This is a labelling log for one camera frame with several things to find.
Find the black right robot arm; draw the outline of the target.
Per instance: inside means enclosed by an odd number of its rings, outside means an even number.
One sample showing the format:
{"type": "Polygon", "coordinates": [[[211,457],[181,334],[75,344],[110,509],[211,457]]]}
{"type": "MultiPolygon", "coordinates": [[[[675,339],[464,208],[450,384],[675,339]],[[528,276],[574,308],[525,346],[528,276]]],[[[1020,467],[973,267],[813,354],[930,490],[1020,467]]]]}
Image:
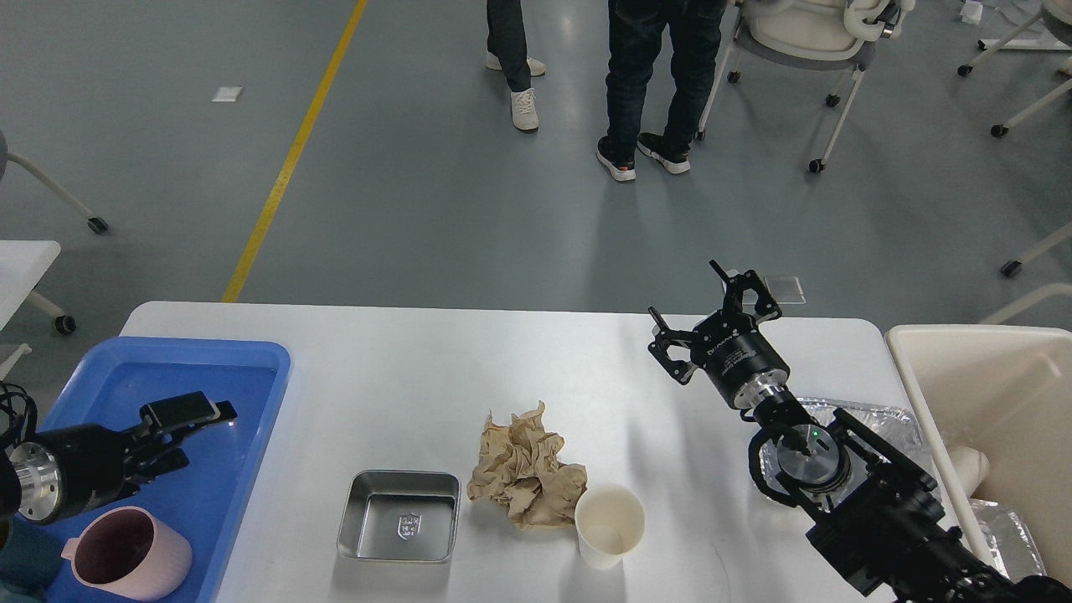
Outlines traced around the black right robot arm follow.
{"type": "Polygon", "coordinates": [[[723,306],[689,330],[662,314],[647,351],[673,380],[708,374],[740,418],[758,426],[748,446],[755,487],[814,520],[812,546],[862,595],[888,585],[899,602],[1068,602],[1069,587],[1045,575],[1009,580],[941,527],[935,477],[847,410],[815,420],[789,389],[781,355],[760,332],[781,307],[755,271],[714,271],[723,306]]]}

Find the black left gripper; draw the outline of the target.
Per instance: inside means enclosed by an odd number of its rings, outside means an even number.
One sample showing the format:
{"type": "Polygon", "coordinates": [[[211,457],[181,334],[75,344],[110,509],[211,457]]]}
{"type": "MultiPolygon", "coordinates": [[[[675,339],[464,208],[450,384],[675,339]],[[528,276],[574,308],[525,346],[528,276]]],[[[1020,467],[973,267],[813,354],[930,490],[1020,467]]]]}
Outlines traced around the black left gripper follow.
{"type": "Polygon", "coordinates": [[[222,421],[236,420],[229,401],[212,402],[204,392],[180,394],[139,408],[139,423],[126,433],[84,424],[28,436],[8,456],[8,515],[28,523],[61,523],[133,497],[139,487],[190,465],[181,450],[137,464],[126,481],[126,447],[178,443],[222,421]]]}

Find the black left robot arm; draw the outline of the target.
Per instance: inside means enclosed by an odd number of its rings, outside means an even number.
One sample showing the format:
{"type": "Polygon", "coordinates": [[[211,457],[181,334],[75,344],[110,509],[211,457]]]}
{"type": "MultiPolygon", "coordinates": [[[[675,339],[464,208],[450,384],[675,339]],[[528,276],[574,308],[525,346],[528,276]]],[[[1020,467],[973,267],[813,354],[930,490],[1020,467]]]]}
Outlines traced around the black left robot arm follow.
{"type": "Polygon", "coordinates": [[[83,424],[26,435],[3,458],[3,518],[61,523],[137,495],[190,464],[188,436],[236,416],[229,401],[192,392],[143,405],[123,430],[83,424]]]}

